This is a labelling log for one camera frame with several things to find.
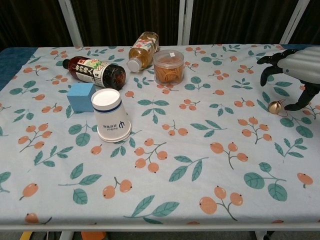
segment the floor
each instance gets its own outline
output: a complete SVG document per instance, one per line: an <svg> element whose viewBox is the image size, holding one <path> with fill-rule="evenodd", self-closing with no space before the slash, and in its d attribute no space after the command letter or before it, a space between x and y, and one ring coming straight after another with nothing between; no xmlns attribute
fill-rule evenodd
<svg viewBox="0 0 320 240"><path fill-rule="evenodd" d="M21 232L0 232L0 240L19 240ZM108 232L108 240L256 240L252 231L207 232ZM59 240L60 232L49 234L48 240ZM45 240L45 232L35 232L30 240ZM320 231L277 231L272 240L319 240ZM73 240L82 240L76 232Z"/></svg>

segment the table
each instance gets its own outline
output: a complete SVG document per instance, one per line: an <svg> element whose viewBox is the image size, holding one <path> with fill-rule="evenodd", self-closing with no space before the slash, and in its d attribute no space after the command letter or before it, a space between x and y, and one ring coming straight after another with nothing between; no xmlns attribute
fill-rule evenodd
<svg viewBox="0 0 320 240"><path fill-rule="evenodd" d="M163 46L184 54L184 80L131 73L129 47L42 47L0 92L0 230L319 229L319 113L272 115L303 86L260 86L273 44ZM130 137L103 142L91 112L73 112L62 61L88 56L126 70Z"/></svg>

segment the blue foam block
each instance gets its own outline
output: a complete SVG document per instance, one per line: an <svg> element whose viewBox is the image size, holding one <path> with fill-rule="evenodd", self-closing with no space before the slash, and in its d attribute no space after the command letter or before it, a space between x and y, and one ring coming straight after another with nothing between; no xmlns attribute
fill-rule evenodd
<svg viewBox="0 0 320 240"><path fill-rule="evenodd" d="M93 83L75 83L66 97L74 112L93 112L91 97L95 92L96 89Z"/></svg>

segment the upside-down cup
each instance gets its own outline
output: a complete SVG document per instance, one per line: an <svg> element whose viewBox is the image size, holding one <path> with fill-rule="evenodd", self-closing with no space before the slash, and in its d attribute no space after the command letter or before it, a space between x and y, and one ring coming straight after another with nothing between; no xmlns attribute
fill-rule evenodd
<svg viewBox="0 0 320 240"><path fill-rule="evenodd" d="M130 135L131 122L117 90L105 88L96 91L91 97L91 102L97 122L97 133L102 140L115 143Z"/></svg>

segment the white bottle cap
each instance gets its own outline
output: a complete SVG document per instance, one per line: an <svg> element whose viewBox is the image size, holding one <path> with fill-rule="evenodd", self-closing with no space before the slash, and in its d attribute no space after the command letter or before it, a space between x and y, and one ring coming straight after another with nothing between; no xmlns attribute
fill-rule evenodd
<svg viewBox="0 0 320 240"><path fill-rule="evenodd" d="M129 59L129 61L126 63L126 65L128 66L129 70L131 72L139 72L139 70L142 67L142 62L140 61L139 58L136 57L132 57Z"/></svg>

